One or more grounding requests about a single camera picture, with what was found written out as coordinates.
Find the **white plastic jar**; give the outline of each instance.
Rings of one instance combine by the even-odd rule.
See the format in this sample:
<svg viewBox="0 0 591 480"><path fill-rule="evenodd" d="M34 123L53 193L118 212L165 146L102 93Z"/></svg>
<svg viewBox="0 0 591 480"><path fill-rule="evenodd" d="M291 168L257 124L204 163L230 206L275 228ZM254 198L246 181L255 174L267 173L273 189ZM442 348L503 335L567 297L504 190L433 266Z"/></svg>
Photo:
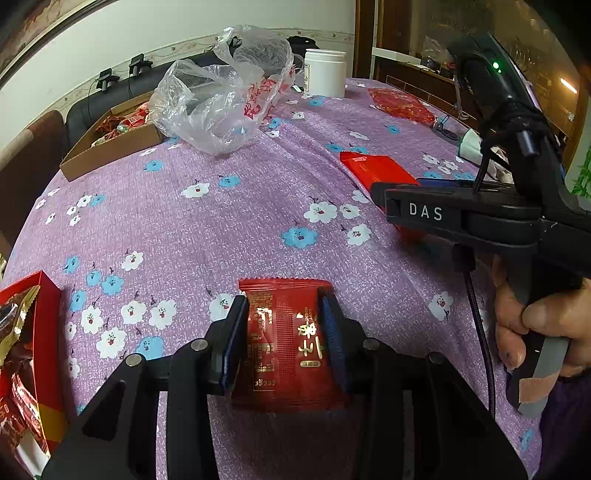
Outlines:
<svg viewBox="0 0 591 480"><path fill-rule="evenodd" d="M304 91L309 95L344 97L346 55L344 51L308 48L304 59Z"/></svg>

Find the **plastic bag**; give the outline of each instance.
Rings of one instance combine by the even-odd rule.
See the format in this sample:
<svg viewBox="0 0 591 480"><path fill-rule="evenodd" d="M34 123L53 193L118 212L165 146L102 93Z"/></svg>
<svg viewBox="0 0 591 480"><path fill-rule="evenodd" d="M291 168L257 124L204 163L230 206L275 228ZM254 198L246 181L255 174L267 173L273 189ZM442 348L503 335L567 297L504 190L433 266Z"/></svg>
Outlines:
<svg viewBox="0 0 591 480"><path fill-rule="evenodd" d="M380 110L397 118L407 118L426 127L433 127L435 116L414 95L386 88L370 88L368 91Z"/></svg>
<svg viewBox="0 0 591 480"><path fill-rule="evenodd" d="M242 44L230 54L228 41ZM150 121L211 154L230 153L257 132L269 108L293 84L289 42L250 25L226 28L213 52L228 65L177 60L149 102Z"/></svg>

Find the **green plant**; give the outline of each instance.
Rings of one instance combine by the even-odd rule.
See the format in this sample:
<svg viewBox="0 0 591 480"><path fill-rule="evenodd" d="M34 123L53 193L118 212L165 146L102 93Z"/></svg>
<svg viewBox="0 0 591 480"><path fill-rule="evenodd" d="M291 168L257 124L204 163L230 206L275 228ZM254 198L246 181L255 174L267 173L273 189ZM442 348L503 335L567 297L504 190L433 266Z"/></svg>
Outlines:
<svg viewBox="0 0 591 480"><path fill-rule="evenodd" d="M575 195L579 195L580 197L584 197L586 199L591 199L591 194L587 191L587 185L591 182L591 170L589 170L589 166L591 165L591 145L589 145L589 149L587 150L587 156L585 157L585 161L581 166L581 171L579 172L579 178L576 182L574 182L573 193Z"/></svg>

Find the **red plastic bag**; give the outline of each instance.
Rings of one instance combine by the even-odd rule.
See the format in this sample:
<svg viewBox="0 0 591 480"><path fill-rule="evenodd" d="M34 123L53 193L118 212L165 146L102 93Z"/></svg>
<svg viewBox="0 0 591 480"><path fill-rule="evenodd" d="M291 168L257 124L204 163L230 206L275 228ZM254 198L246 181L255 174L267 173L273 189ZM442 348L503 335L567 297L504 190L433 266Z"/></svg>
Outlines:
<svg viewBox="0 0 591 480"><path fill-rule="evenodd" d="M329 365L326 340L317 321L323 280L240 280L250 302L247 356L234 405L265 411L322 410L344 405Z"/></svg>
<svg viewBox="0 0 591 480"><path fill-rule="evenodd" d="M435 124L435 115L427 110L414 95L386 88L370 88L368 90L380 110L397 118L407 118L429 128Z"/></svg>

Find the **candy wrapper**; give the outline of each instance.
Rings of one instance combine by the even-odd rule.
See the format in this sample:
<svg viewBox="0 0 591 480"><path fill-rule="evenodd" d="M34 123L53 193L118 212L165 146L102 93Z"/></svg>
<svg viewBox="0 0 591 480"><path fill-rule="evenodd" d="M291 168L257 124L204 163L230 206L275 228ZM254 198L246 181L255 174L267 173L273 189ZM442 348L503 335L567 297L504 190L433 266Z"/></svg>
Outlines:
<svg viewBox="0 0 591 480"><path fill-rule="evenodd" d="M27 427L12 401L8 397L0 398L0 436L13 455L26 431Z"/></svg>
<svg viewBox="0 0 591 480"><path fill-rule="evenodd" d="M25 387L20 374L12 376L11 398L27 426L30 428L35 441L41 450L47 453L47 442L45 441L43 429L41 428L37 400Z"/></svg>
<svg viewBox="0 0 591 480"><path fill-rule="evenodd" d="M370 88L368 92L376 106L392 116L407 118L429 128L435 124L435 116L410 93L386 88Z"/></svg>
<svg viewBox="0 0 591 480"><path fill-rule="evenodd" d="M10 349L18 342L27 312L33 305L40 288L37 285L22 291L0 307L0 367L4 364Z"/></svg>
<svg viewBox="0 0 591 480"><path fill-rule="evenodd" d="M234 405L265 411L340 407L346 396L335 384L326 340L318 323L322 280L241 280L250 302L247 354Z"/></svg>
<svg viewBox="0 0 591 480"><path fill-rule="evenodd" d="M112 138L127 133L132 128L145 125L148 113L148 102L145 102L137 107L130 115L107 117L96 130L97 133L104 133L104 135L92 142L92 146L94 147L96 145L100 145L111 140Z"/></svg>

